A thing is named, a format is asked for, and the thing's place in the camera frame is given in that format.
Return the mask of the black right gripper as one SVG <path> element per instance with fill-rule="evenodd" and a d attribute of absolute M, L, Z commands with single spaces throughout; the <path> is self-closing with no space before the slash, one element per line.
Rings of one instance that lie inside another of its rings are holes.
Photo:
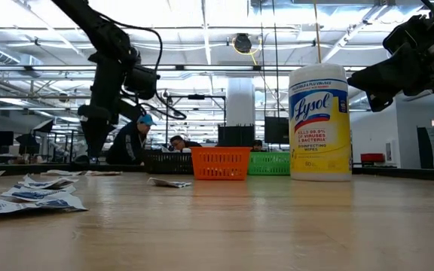
<path fill-rule="evenodd" d="M 434 17 L 415 15 L 397 26 L 383 41 L 392 56 L 355 72 L 347 83 L 363 90 L 373 112 L 392 105 L 394 94 L 416 96 L 434 92 Z"/>

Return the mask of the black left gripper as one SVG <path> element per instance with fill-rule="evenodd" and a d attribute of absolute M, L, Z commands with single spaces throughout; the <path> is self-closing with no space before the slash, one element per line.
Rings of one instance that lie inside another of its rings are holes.
<path fill-rule="evenodd" d="M 78 108 L 81 128 L 87 144 L 87 154 L 94 157 L 101 154 L 103 145 L 119 122 L 122 114 L 131 120 L 137 120 L 145 113 L 140 105 L 130 105 L 121 100 L 121 90 L 125 71 L 119 63 L 98 63 L 90 87 L 90 104 Z"/>

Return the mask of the Lysol wipes canister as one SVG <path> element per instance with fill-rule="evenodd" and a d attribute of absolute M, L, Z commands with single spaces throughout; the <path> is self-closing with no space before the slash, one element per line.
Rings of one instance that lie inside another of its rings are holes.
<path fill-rule="evenodd" d="M 344 68 L 315 64 L 289 74 L 290 175 L 300 181 L 349 181 L 352 149 Z"/>

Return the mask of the red box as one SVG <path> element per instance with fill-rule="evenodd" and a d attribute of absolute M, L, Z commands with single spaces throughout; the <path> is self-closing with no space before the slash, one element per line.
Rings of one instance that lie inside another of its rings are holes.
<path fill-rule="evenodd" d="M 361 163 L 384 163 L 386 161 L 384 154 L 365 153 L 360 154 Z"/>

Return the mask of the black plastic basket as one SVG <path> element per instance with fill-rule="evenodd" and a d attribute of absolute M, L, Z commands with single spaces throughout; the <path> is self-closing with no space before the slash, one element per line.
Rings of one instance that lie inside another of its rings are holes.
<path fill-rule="evenodd" d="M 145 152 L 144 167 L 147 173 L 162 175 L 192 175 L 194 173 L 191 153 L 157 150 Z"/>

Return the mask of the orange plastic basket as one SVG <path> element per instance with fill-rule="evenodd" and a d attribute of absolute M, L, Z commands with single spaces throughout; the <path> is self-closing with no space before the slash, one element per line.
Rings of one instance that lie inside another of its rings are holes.
<path fill-rule="evenodd" d="M 244 181 L 250 147 L 191 147 L 194 178 L 203 181 Z"/>

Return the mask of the green plastic basket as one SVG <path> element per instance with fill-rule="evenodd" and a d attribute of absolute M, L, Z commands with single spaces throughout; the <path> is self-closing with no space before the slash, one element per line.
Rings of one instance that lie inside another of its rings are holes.
<path fill-rule="evenodd" d="M 290 175 L 289 152 L 251 152 L 249 175 Z"/>

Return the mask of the black perforated long box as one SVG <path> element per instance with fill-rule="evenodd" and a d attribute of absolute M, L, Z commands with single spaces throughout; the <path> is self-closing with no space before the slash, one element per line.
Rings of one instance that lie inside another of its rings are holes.
<path fill-rule="evenodd" d="M 218 147 L 252 147 L 255 140 L 255 127 L 218 126 Z"/>

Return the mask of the black rack frame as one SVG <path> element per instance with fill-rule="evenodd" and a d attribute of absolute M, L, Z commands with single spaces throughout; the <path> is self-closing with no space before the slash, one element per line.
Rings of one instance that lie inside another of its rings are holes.
<path fill-rule="evenodd" d="M 210 136 L 218 126 L 227 124 L 227 99 L 209 94 L 167 94 L 165 105 L 165 140 L 170 144 L 173 136 L 195 142 L 192 136 Z"/>

